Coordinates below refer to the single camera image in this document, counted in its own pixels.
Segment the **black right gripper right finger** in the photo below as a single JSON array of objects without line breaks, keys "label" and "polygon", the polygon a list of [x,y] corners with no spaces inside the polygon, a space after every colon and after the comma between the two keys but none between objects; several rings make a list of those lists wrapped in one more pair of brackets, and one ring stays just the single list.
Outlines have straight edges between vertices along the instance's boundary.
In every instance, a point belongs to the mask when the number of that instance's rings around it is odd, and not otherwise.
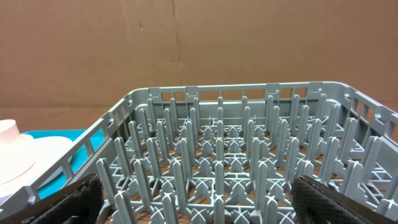
[{"label": "black right gripper right finger", "polygon": [[294,179],[290,194],[300,224],[397,224],[307,175]]}]

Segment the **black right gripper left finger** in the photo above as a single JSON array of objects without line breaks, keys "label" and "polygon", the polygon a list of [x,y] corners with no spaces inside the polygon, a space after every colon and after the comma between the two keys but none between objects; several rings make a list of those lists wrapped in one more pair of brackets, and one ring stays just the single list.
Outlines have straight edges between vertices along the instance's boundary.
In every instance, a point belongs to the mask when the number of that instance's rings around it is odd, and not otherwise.
[{"label": "black right gripper left finger", "polygon": [[104,203],[103,185],[97,174],[90,174],[3,218],[9,224],[96,223]]}]

